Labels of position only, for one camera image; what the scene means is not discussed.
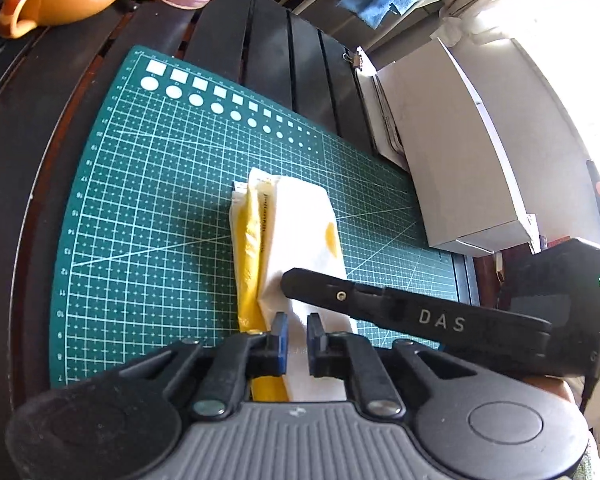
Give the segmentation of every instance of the wooden slat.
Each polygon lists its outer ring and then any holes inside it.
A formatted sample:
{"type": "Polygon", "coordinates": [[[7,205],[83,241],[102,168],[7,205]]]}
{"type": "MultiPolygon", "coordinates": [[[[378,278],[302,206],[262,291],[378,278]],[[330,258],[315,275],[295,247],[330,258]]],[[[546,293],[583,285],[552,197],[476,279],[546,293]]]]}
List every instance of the wooden slat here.
{"type": "Polygon", "coordinates": [[[34,200],[38,204],[35,225],[23,240],[28,256],[16,280],[22,288],[22,309],[30,330],[24,339],[24,389],[27,397],[48,388],[48,317],[36,315],[40,305],[48,311],[53,268],[56,260],[64,206],[74,181],[84,143],[93,121],[123,59],[136,44],[165,54],[176,53],[194,11],[181,10],[155,1],[143,4],[131,17],[99,63],[87,88],[80,88],[79,99],[58,145],[52,145],[40,174],[34,200]]]}
{"type": "Polygon", "coordinates": [[[292,108],[286,9],[273,0],[255,0],[243,84],[292,108]]]}
{"type": "Polygon", "coordinates": [[[251,0],[211,0],[193,30],[184,61],[239,82],[251,0]]]}
{"type": "Polygon", "coordinates": [[[462,254],[452,253],[454,273],[456,275],[456,289],[458,290],[459,303],[471,304],[469,296],[469,284],[466,278],[466,266],[462,254]]]}
{"type": "Polygon", "coordinates": [[[11,411],[8,340],[11,280],[20,230],[58,119],[119,20],[115,10],[107,9],[88,20],[49,30],[0,94],[0,478],[8,478],[12,471],[4,447],[4,427],[11,411]]]}
{"type": "Polygon", "coordinates": [[[17,67],[27,49],[43,32],[44,29],[35,30],[19,40],[7,41],[4,50],[0,53],[0,88],[11,75],[11,71],[17,67]]]}
{"type": "Polygon", "coordinates": [[[361,152],[372,155],[371,133],[366,125],[362,98],[351,64],[342,57],[346,49],[326,34],[320,35],[335,102],[338,134],[361,152]]]}
{"type": "Polygon", "coordinates": [[[295,110],[307,119],[337,134],[333,102],[318,30],[290,14],[294,42],[295,110]]]}
{"type": "Polygon", "coordinates": [[[478,293],[478,281],[475,277],[474,259],[471,256],[464,257],[466,266],[466,278],[469,285],[470,303],[475,306],[480,305],[480,294],[478,293]]]}

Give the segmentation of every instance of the white circle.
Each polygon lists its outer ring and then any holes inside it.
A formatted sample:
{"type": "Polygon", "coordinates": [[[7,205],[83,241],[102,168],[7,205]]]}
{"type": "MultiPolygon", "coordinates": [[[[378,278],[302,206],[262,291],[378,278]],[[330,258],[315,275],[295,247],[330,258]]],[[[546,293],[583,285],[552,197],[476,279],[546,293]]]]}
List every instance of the white circle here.
{"type": "Polygon", "coordinates": [[[194,106],[202,106],[202,103],[204,103],[205,100],[198,94],[191,94],[189,96],[189,102],[194,106]]]}
{"type": "Polygon", "coordinates": [[[140,80],[140,86],[145,90],[154,91],[158,88],[158,80],[155,77],[151,77],[150,75],[143,77],[140,80]]]}
{"type": "Polygon", "coordinates": [[[182,90],[180,89],[180,87],[174,85],[167,86],[165,92],[171,99],[179,99],[182,97],[182,90]]]}

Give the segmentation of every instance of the white square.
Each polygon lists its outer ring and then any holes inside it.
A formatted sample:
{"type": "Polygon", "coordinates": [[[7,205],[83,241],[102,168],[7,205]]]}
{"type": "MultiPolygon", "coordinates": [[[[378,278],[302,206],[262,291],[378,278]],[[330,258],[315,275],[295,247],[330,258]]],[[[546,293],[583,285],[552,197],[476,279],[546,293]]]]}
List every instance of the white square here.
{"type": "Polygon", "coordinates": [[[226,97],[226,89],[222,88],[221,86],[216,86],[214,88],[214,95],[217,95],[218,97],[224,99],[226,97]]]}
{"type": "Polygon", "coordinates": [[[193,78],[193,88],[197,88],[198,90],[206,91],[206,87],[209,85],[209,81],[205,81],[204,79],[200,79],[199,77],[193,78]]]}
{"type": "Polygon", "coordinates": [[[147,72],[151,72],[155,75],[164,75],[164,71],[167,69],[167,66],[164,63],[160,63],[155,59],[152,59],[149,64],[146,66],[147,72]]]}
{"type": "Polygon", "coordinates": [[[178,83],[186,83],[187,82],[187,77],[189,76],[189,74],[187,74],[186,72],[183,72],[182,70],[178,70],[177,68],[174,68],[173,70],[171,70],[171,79],[173,79],[174,81],[177,81],[178,83]]]}

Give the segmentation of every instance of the black electronic device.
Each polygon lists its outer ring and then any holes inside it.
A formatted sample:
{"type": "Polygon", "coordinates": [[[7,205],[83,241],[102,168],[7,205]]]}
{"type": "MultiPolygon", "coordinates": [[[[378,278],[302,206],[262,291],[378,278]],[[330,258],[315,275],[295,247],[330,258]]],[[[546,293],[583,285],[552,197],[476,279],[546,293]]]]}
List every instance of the black electronic device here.
{"type": "Polygon", "coordinates": [[[491,370],[584,376],[582,409],[600,378],[600,247],[579,238],[507,267],[502,310],[305,269],[288,270],[281,286],[288,298],[440,342],[491,370]]]}
{"type": "Polygon", "coordinates": [[[27,480],[552,480],[588,443],[560,397],[410,340],[374,348],[307,320],[309,370],[347,399],[251,402],[284,373],[286,315],[217,348],[175,342],[31,399],[7,447],[27,480]]]}

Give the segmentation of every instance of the table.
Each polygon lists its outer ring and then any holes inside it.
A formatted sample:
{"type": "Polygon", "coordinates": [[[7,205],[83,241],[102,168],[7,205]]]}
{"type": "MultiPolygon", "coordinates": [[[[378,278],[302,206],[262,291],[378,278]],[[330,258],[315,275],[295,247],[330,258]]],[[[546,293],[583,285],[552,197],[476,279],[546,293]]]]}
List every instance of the table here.
{"type": "MultiPolygon", "coordinates": [[[[238,82],[373,153],[345,48],[272,0],[213,0],[202,11],[111,6],[10,41],[0,54],[0,478],[16,478],[3,444],[12,407],[49,386],[52,269],[75,168],[135,44],[238,82]]],[[[473,266],[454,262],[469,303],[473,266]]]]}

